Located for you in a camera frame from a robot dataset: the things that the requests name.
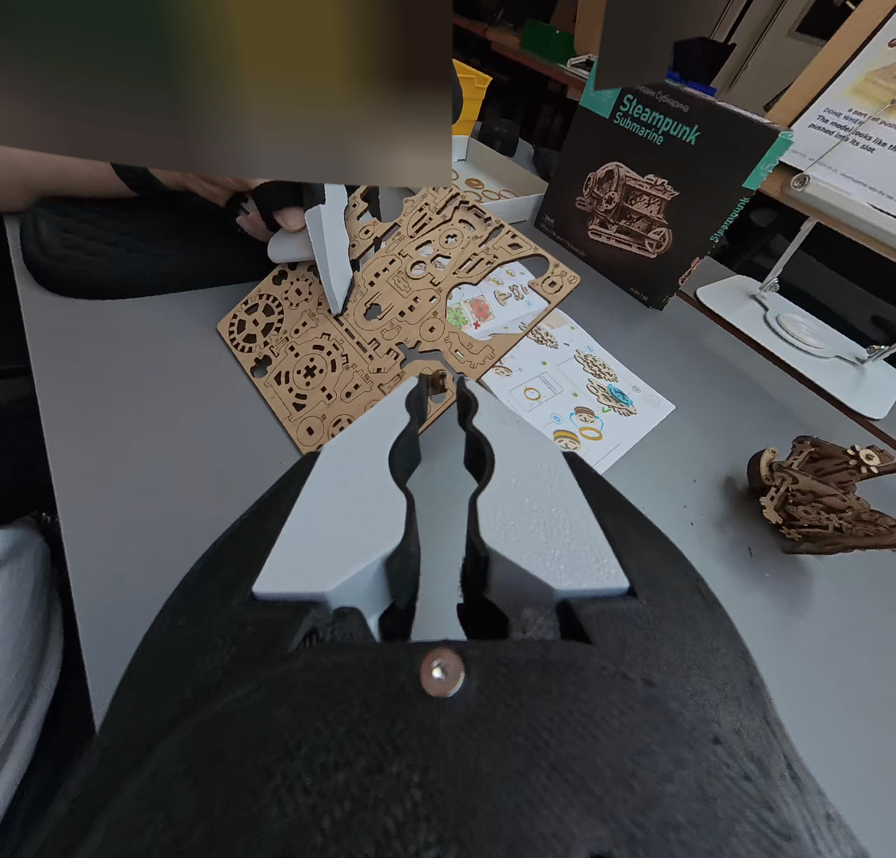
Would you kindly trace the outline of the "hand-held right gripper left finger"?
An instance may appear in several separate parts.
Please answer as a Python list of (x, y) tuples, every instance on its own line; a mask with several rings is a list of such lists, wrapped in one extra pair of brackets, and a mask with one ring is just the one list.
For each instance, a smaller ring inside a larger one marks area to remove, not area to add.
[(409, 638), (420, 535), (409, 479), (421, 460), (428, 377), (366, 411), (314, 456), (252, 594), (357, 609), (375, 638)]

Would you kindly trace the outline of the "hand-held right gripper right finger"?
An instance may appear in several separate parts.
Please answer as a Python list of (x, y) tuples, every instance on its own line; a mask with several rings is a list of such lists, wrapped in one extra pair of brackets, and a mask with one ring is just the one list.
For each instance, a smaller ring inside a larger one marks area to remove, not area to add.
[(457, 387), (469, 496), (461, 602), (466, 636), (559, 636), (560, 607), (629, 594), (629, 578), (566, 453), (487, 389)]

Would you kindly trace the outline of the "wooden parts sheet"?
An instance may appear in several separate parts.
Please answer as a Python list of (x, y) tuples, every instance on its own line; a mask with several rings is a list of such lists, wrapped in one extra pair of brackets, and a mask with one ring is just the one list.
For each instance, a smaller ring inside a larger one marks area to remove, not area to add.
[(576, 290), (573, 270), (456, 188), (404, 199), (382, 222), (349, 196), (359, 263), (335, 316), (312, 260), (275, 267), (218, 333), (297, 448), (317, 451), (405, 380), (426, 375), (423, 431)]

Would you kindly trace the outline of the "person's left forearm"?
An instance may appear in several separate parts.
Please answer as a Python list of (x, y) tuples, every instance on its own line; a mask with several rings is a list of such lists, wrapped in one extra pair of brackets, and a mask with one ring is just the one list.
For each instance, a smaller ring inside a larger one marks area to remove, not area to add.
[(185, 188), (179, 172), (1, 147), (1, 212), (44, 199), (122, 199)]

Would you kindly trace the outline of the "white task instruction sheet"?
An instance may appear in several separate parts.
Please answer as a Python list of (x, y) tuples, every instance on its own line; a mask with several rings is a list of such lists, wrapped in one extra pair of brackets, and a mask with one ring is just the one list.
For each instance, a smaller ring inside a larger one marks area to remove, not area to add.
[(782, 162), (894, 214), (895, 16), (791, 125)]

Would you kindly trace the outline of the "person's left hand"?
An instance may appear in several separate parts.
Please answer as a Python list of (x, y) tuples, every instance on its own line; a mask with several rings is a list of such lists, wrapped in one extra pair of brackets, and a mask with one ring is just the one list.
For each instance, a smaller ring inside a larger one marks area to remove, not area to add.
[(159, 168), (152, 168), (150, 171), (168, 188), (177, 192), (194, 193), (219, 207), (226, 208), (235, 201), (236, 206), (228, 214), (236, 226), (248, 236), (264, 243), (273, 238), (273, 232), (264, 224), (257, 210), (243, 210), (245, 196), (255, 187), (268, 182), (268, 179), (183, 173)]

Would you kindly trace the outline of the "model instruction booklet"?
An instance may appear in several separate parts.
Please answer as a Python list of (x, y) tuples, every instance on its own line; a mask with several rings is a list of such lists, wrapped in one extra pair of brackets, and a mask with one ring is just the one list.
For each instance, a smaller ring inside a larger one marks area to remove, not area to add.
[(605, 472), (675, 406), (559, 308), (536, 322), (547, 304), (531, 281), (512, 262), (478, 285), (457, 286), (447, 320), (478, 340), (521, 334), (481, 383), (559, 449)]

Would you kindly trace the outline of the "black cylinder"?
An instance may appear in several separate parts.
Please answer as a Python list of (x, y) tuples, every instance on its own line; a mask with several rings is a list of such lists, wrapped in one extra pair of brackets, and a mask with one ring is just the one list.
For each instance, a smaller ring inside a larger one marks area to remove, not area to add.
[(506, 158), (514, 158), (520, 137), (519, 123), (506, 118), (491, 118), (481, 123), (476, 140)]

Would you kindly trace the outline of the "yellow plastic bin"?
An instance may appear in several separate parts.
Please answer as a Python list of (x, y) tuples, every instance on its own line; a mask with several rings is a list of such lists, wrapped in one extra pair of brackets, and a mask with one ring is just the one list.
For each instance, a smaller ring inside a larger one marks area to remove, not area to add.
[(457, 59), (453, 59), (454, 136), (470, 136), (493, 78)]

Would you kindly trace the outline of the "white cardboard tray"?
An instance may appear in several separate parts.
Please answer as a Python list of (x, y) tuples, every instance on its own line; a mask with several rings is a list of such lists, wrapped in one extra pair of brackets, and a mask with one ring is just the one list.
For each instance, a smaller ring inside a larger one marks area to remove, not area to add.
[[(533, 147), (520, 141), (514, 158), (506, 158), (482, 145), (472, 136), (452, 136), (452, 185), (466, 200), (480, 204), (487, 213), (508, 224), (531, 221), (538, 212), (547, 183), (534, 167)], [(484, 189), (513, 190), (518, 198), (508, 201), (486, 202), (481, 191), (470, 190), (464, 181), (476, 177), (485, 183)]]

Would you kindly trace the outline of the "green bin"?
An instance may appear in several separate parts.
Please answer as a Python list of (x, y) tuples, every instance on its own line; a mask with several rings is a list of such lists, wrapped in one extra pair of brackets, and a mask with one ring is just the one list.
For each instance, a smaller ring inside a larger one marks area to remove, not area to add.
[(577, 56), (572, 32), (532, 18), (523, 23), (520, 48), (532, 56), (560, 65)]

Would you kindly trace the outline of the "black model kit box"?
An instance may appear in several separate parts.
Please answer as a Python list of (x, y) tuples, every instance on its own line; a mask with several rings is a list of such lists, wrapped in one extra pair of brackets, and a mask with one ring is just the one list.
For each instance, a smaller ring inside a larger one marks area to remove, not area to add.
[(790, 147), (763, 116), (673, 82), (581, 95), (534, 224), (662, 310)]

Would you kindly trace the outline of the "brown wooden model assembly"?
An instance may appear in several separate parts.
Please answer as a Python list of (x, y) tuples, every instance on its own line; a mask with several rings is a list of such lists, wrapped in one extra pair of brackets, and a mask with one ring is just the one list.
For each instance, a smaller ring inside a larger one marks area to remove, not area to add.
[(782, 552), (819, 557), (894, 550), (894, 516), (857, 493), (859, 483), (894, 473), (893, 449), (841, 447), (809, 435), (795, 438), (785, 458), (774, 447), (756, 452), (745, 470)]

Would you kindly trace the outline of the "white document stand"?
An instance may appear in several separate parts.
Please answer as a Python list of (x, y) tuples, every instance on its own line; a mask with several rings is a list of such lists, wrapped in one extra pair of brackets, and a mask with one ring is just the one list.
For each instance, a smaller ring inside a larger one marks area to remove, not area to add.
[(782, 197), (804, 205), (805, 221), (766, 277), (743, 275), (704, 285), (696, 298), (704, 309), (731, 324), (759, 347), (798, 372), (822, 393), (870, 420), (888, 416), (895, 401), (895, 371), (888, 363), (894, 344), (862, 348), (834, 327), (814, 317), (779, 292), (779, 278), (818, 225), (846, 227), (850, 238), (868, 237), (894, 251), (894, 217), (858, 202), (822, 174), (813, 172), (823, 159), (854, 141), (860, 122), (804, 171), (784, 174)]

